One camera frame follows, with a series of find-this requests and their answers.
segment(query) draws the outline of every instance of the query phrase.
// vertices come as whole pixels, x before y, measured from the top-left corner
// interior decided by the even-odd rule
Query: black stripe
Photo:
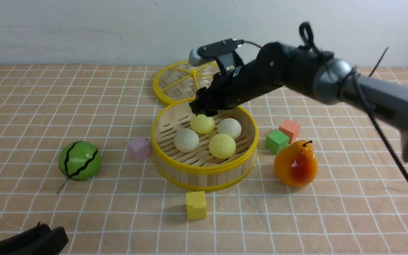
[[[86,163],[84,164],[84,166],[78,168],[78,170],[76,170],[76,172],[73,173],[73,174],[71,174],[69,177],[72,178],[72,177],[74,177],[74,176],[79,175],[80,172],[83,171],[84,169],[86,169],[86,168],[87,168],[87,165],[89,165],[89,164],[95,159],[95,157],[97,156],[97,153],[98,153],[98,149],[95,149],[95,152],[94,152],[94,155],[92,155],[92,158],[88,159],[88,160],[86,161]]]
[[[67,177],[70,177],[69,175],[68,175],[68,166],[67,166],[67,163],[68,163],[68,161],[70,160],[70,152],[71,152],[71,150],[73,150],[73,148],[75,147],[75,145],[77,144],[77,143],[79,143],[79,142],[82,142],[82,141],[78,141],[78,142],[74,142],[73,144],[72,144],[72,146],[67,150],[67,153],[66,153],[66,155],[65,155],[65,160],[64,160],[64,171],[65,171],[65,175],[67,176]]]

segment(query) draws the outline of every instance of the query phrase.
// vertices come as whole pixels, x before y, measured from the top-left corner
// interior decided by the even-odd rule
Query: pear stem
[[[60,194],[60,191],[62,190],[62,188],[67,184],[67,182],[70,180],[70,177],[67,178],[67,180],[65,181],[64,184],[62,184],[62,186],[58,189],[58,192],[56,192],[56,195]]]
[[[306,144],[308,144],[308,143],[313,143],[313,141],[312,141],[312,140],[309,140],[308,142],[305,142],[304,144],[302,144],[302,146],[303,146],[303,147],[306,147]]]

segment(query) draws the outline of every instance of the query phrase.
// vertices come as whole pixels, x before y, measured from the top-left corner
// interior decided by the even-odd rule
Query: yellow rim
[[[156,96],[157,99],[160,101],[160,103],[162,103],[162,104],[164,104],[164,105],[170,105],[170,104],[173,104],[173,103],[176,103],[176,102],[177,102],[176,100],[174,100],[174,99],[172,99],[172,98],[170,98],[170,97],[167,97],[167,96],[163,93],[163,90],[165,90],[165,89],[160,89],[160,87],[158,86],[158,82],[159,82],[159,80],[160,80],[160,77],[161,77],[162,74],[164,74],[164,72],[167,71],[168,69],[175,69],[175,70],[180,70],[180,71],[184,71],[184,72],[188,73],[188,71],[185,70],[185,69],[175,68],[176,65],[186,64],[186,63],[188,63],[188,61],[180,61],[180,62],[172,63],[172,64],[170,64],[169,66],[167,66],[167,67],[163,68],[162,70],[160,70],[160,71],[155,75],[155,77],[154,77],[154,82],[152,83],[152,86],[154,87],[155,96]],[[204,68],[204,66],[209,65],[209,64],[210,64],[210,65],[213,65],[213,66],[218,66],[218,65],[217,65],[216,63],[214,63],[214,62],[210,62],[210,63],[206,63],[206,64],[200,66],[200,67],[197,69],[197,71],[201,70],[202,68]],[[191,72],[190,72],[190,75],[188,75],[188,76],[189,76],[189,77],[193,77],[194,82],[195,82],[195,83],[197,82],[197,81],[196,81],[196,76],[193,75]],[[209,77],[209,78],[211,78],[209,75],[199,75],[199,76],[204,76],[204,77]]]
[[[254,161],[256,160],[256,157],[253,158],[253,161],[251,162],[251,166],[250,168],[248,168],[248,170],[246,170],[245,173],[243,173],[239,178],[234,179],[231,182],[222,184],[222,185],[217,185],[217,186],[212,186],[212,187],[197,187],[197,186],[191,186],[188,184],[183,184],[181,182],[176,181],[175,179],[172,179],[169,175],[167,175],[163,169],[158,165],[157,160],[154,158],[154,163],[157,166],[158,171],[160,172],[160,174],[167,180],[170,181],[172,184],[176,185],[177,187],[181,187],[182,189],[185,190],[190,190],[190,191],[204,191],[204,192],[215,192],[215,191],[220,191],[220,190],[224,190],[227,189],[229,187],[234,186],[235,184],[239,183],[240,181],[242,181],[251,171],[251,169],[253,168],[254,165]]]
[[[251,154],[253,154],[256,151],[257,142],[259,140],[259,131],[257,129],[257,125],[256,125],[256,122],[254,121],[253,117],[245,109],[243,109],[241,106],[237,106],[237,108],[239,110],[243,111],[250,118],[250,121],[253,123],[253,126],[254,126],[254,140],[253,140],[253,143],[251,144],[251,146],[248,148],[248,150],[245,153],[243,153],[243,155],[236,158],[235,160],[233,160],[231,162],[228,162],[228,163],[224,163],[222,165],[216,165],[216,166],[190,166],[190,165],[180,163],[178,161],[173,160],[172,158],[170,158],[168,155],[166,155],[160,149],[160,147],[157,144],[157,141],[155,140],[155,133],[154,133],[155,126],[156,126],[158,120],[160,119],[160,117],[166,111],[168,111],[173,106],[181,104],[181,103],[190,102],[192,100],[194,100],[194,99],[193,98],[187,98],[187,99],[178,101],[178,102],[176,102],[174,104],[170,104],[165,109],[163,109],[163,111],[161,111],[160,114],[158,114],[157,117],[155,118],[154,123],[152,124],[152,128],[151,128],[151,141],[152,141],[152,149],[157,153],[157,155],[163,161],[165,161],[168,165],[172,166],[173,168],[176,168],[176,169],[178,169],[180,171],[184,171],[184,172],[187,172],[187,173],[194,173],[194,174],[222,173],[222,172],[226,172],[226,171],[229,171],[231,169],[234,169],[237,166],[240,166],[243,163],[245,163],[245,161],[248,160],[248,158],[251,156]]]

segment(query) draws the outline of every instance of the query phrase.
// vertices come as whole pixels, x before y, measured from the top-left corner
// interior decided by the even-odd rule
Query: pink cube
[[[128,151],[131,157],[140,163],[152,155],[149,143],[142,137],[136,137],[128,142]]]
[[[297,139],[300,132],[300,124],[286,119],[280,125],[279,130],[289,137],[289,144],[293,143]]]

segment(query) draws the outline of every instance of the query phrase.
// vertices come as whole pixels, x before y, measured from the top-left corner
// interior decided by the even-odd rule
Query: toy watermelon
[[[102,156],[97,147],[86,141],[71,142],[63,148],[59,156],[59,168],[67,177],[67,181],[88,180],[98,173],[102,164]]]

